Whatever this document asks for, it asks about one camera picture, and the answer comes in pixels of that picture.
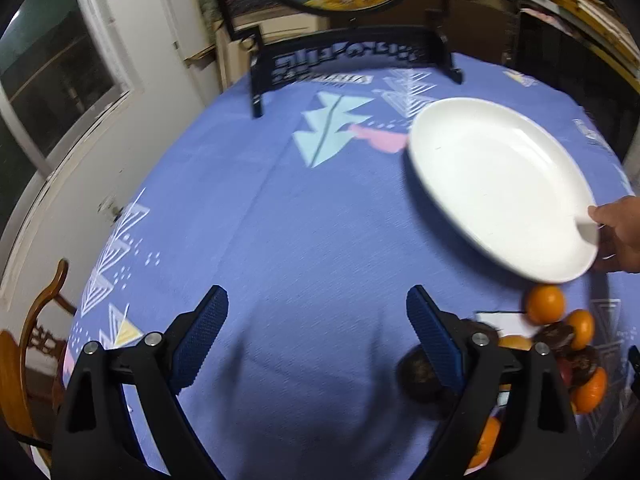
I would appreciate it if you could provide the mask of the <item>person's hand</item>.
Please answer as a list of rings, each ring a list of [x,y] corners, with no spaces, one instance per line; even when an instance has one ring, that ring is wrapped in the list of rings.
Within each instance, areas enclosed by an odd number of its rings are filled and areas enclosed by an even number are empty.
[[[640,271],[640,204],[637,196],[590,206],[589,217],[600,226],[600,243],[593,267],[602,272]]]

